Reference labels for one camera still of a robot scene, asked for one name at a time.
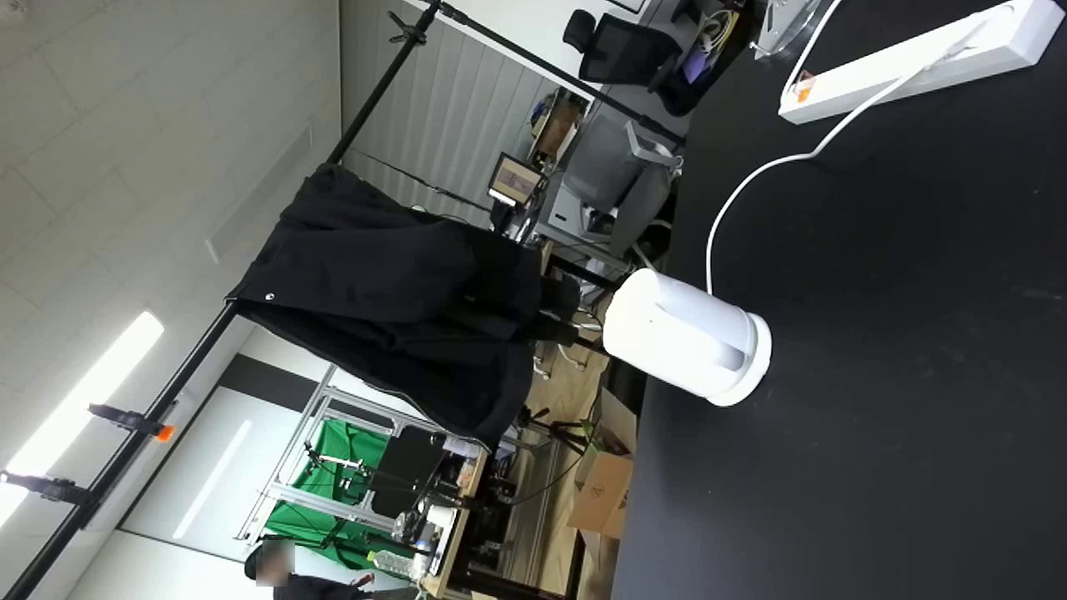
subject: desk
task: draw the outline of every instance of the desk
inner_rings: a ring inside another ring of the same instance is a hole
[[[931,11],[853,0],[821,49]],[[739,61],[692,114],[669,260],[692,280],[736,181],[822,134],[774,97]],[[769,297],[774,394],[748,428],[649,394],[613,600],[1067,596],[1062,101],[1067,27],[1037,72],[880,106],[748,189],[716,288]]]

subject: black jacket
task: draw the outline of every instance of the black jacket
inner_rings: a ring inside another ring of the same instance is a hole
[[[247,320],[496,442],[531,387],[536,253],[320,167],[234,290]]]

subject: cardboard box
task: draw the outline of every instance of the cardboard box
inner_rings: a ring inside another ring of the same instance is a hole
[[[619,539],[628,529],[628,498],[633,480],[633,461],[589,449],[577,474],[577,498],[569,528]]]

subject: fluorescent light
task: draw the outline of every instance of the fluorescent light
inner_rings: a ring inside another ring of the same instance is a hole
[[[231,446],[222,449],[222,461],[211,470],[211,478],[202,480],[195,501],[190,502],[190,511],[181,516],[173,539],[183,539],[194,528],[194,520],[200,516],[207,498],[212,492],[212,488],[222,480],[228,468],[234,463],[244,438],[253,431],[251,421],[239,423],[239,431],[234,434]]]
[[[79,431],[92,421],[91,402],[107,402],[137,362],[160,344],[162,323],[152,312],[140,312],[103,356],[74,382],[64,402],[32,431],[32,438],[6,463],[10,474],[42,478]],[[0,488],[0,528],[28,501],[20,488]]]

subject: black tabletop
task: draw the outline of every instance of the black tabletop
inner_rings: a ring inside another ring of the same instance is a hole
[[[958,6],[851,0],[829,61]],[[739,61],[696,106],[669,263],[744,172],[810,147]],[[756,181],[716,290],[774,331],[744,428],[640,416],[613,600],[1067,596],[1067,27],[1037,71],[877,106]]]

